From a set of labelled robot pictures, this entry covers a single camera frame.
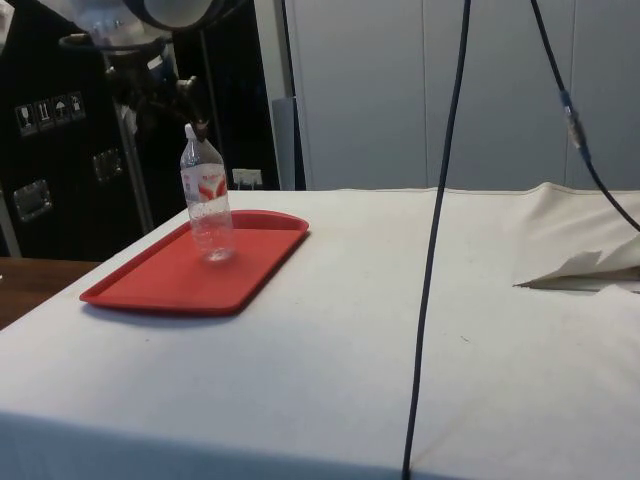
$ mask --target red tray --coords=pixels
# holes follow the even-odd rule
[[[201,259],[189,222],[80,295],[101,307],[201,315],[244,308],[306,238],[309,224],[283,213],[232,212],[236,252]]]

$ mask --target electrical outlet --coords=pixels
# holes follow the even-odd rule
[[[238,188],[255,188],[262,186],[262,170],[234,168],[231,174],[233,176],[233,183],[235,183]]]

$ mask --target white fabric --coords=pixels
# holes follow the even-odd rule
[[[615,195],[640,219],[640,195]],[[519,202],[512,220],[513,233],[520,237],[516,285],[599,290],[611,282],[575,277],[620,272],[618,280],[639,278],[634,267],[640,266],[640,234],[600,192],[543,184]],[[629,285],[639,287],[638,282]]]
[[[640,298],[512,287],[534,196],[446,196],[415,478],[640,475]],[[399,478],[433,199],[233,192],[312,231],[233,319],[77,300],[184,213],[101,265],[0,332],[0,478]]]

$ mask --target black cable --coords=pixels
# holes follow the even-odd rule
[[[420,302],[420,316],[418,318],[418,333],[416,338],[415,366],[413,370],[413,389],[411,392],[411,408],[409,410],[409,424],[407,426],[407,438],[404,447],[404,460],[402,463],[402,479],[411,478],[411,450],[413,448],[413,436],[416,426],[416,414],[418,411],[418,400],[420,398],[420,375],[422,372],[422,348],[424,345],[424,330],[427,316],[427,306],[429,304],[429,293],[431,290],[431,278],[433,276],[433,263],[436,251],[436,240],[438,238],[438,227],[440,226],[440,214],[442,213],[442,202],[444,200],[444,190],[447,184],[447,173],[449,172],[449,158],[451,156],[451,142],[456,123],[456,113],[458,112],[458,100],[460,98],[460,88],[462,86],[462,76],[464,74],[464,62],[467,55],[467,38],[469,36],[469,17],[471,12],[471,0],[464,1],[464,11],[462,14],[462,31],[460,33],[460,50],[458,52],[458,66],[456,68],[456,80],[453,87],[451,107],[449,110],[449,121],[444,141],[444,152],[442,154],[442,165],[440,166],[440,180],[436,193],[436,202],[433,208],[433,220],[431,221],[431,235],[429,236],[429,249],[427,251],[427,265],[424,273],[424,285],[422,287],[422,300]]]
[[[538,6],[538,1],[531,0],[531,7],[533,8],[533,14],[536,16],[538,30],[540,30],[540,36],[542,37],[542,44],[544,45],[545,52],[547,52],[547,57],[549,58],[549,63],[551,64],[551,70],[553,71],[553,76],[555,77],[556,83],[558,84],[558,89],[560,91],[565,91],[564,82],[562,81],[562,75],[560,75],[560,70],[558,69],[558,64],[556,63],[556,57],[553,54],[553,50],[551,49],[551,44],[549,43],[549,37],[547,36],[547,29],[545,28],[544,21],[542,20],[542,14],[540,13],[540,7]]]
[[[540,7],[538,6],[537,0],[531,0],[531,7],[533,8],[533,13],[536,17],[536,22],[538,24],[538,30],[540,31],[540,36],[542,37],[542,43],[544,45],[544,49],[547,52],[547,58],[549,59],[549,64],[551,65],[551,70],[553,71],[553,76],[556,79],[556,84],[558,85],[558,90],[560,90],[560,99],[562,104],[564,105],[564,111],[567,116],[567,120],[569,122],[569,133],[573,140],[575,147],[578,149],[580,153],[580,157],[587,167],[593,182],[597,185],[598,189],[602,192],[609,203],[615,208],[618,213],[624,218],[629,225],[635,228],[638,232],[640,232],[640,224],[636,222],[631,215],[627,213],[627,211],[622,208],[622,205],[618,203],[618,201],[613,198],[609,189],[605,186],[598,175],[595,167],[593,166],[593,162],[591,161],[591,152],[589,151],[589,146],[587,144],[587,136],[584,132],[580,119],[578,117],[578,113],[573,107],[573,103],[571,101],[571,96],[569,92],[565,90],[564,82],[562,81],[562,76],[560,75],[560,70],[558,70],[558,64],[556,63],[555,56],[553,55],[553,50],[551,49],[551,44],[549,43],[549,37],[547,37],[547,30],[544,26],[544,20],[542,19],[542,15],[540,14]]]

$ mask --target cabinet door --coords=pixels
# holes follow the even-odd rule
[[[424,187],[422,0],[286,6],[307,187]]]
[[[612,189],[640,188],[640,3],[578,0],[573,100],[586,129],[593,164]],[[569,149],[569,184],[595,188]]]
[[[574,0],[540,8],[562,75],[571,71]],[[425,0],[427,153],[436,185],[458,54],[462,2]],[[486,190],[564,183],[566,126],[528,1],[472,2],[449,185]]]

